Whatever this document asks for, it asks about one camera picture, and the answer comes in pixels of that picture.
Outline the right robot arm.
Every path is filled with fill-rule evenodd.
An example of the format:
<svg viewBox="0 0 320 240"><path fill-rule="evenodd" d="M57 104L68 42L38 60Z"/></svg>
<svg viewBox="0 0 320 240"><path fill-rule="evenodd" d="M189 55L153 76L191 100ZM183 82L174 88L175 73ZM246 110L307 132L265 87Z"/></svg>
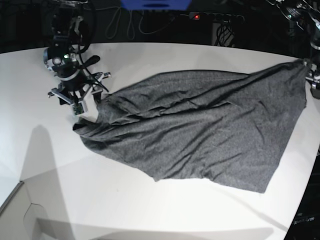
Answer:
<svg viewBox="0 0 320 240"><path fill-rule="evenodd" d="M84 60L82 57L93 41L97 20L97 11L91 0L58 1L58 10L51 22L52 46L43 52L45 67L59 79L58 86L47 95L57 97L60 105L70 106L75 116L88 111L85 101L88 94L99 103L102 93L109 91L102 80L110 78L111 74L89 71L89 67L101 58L93 55Z"/></svg>

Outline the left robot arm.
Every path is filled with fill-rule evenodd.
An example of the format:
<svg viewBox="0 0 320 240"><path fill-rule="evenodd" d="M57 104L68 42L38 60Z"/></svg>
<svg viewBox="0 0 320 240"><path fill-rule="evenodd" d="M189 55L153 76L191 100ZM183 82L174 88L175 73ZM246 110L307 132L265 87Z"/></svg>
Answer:
<svg viewBox="0 0 320 240"><path fill-rule="evenodd" d="M307 0L269 0L282 15L294 22L307 33L309 45L314 54L309 58L309 72L305 80L310 85L310 93L315 99L320 98L320 11Z"/></svg>

